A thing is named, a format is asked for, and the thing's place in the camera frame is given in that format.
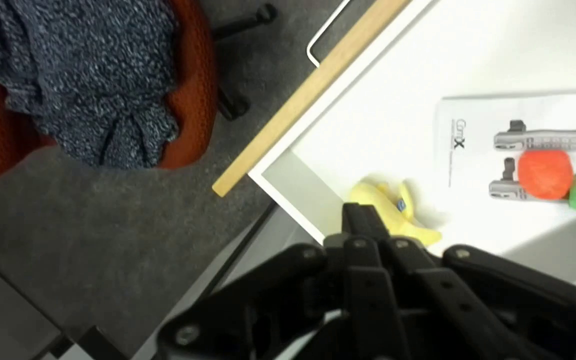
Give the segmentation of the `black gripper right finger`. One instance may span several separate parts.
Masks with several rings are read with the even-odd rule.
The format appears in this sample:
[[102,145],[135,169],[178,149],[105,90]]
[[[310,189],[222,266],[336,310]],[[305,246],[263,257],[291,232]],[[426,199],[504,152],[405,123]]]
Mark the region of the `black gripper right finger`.
[[446,360],[576,360],[576,284],[475,246],[386,241],[401,303]]

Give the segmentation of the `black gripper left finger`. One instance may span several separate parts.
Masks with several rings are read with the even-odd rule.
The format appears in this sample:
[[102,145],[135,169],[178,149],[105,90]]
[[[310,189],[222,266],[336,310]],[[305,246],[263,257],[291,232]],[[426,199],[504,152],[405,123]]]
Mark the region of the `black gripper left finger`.
[[300,360],[408,360],[386,239],[374,207],[347,204],[323,246],[291,246],[168,319],[157,360],[273,360],[303,335]]

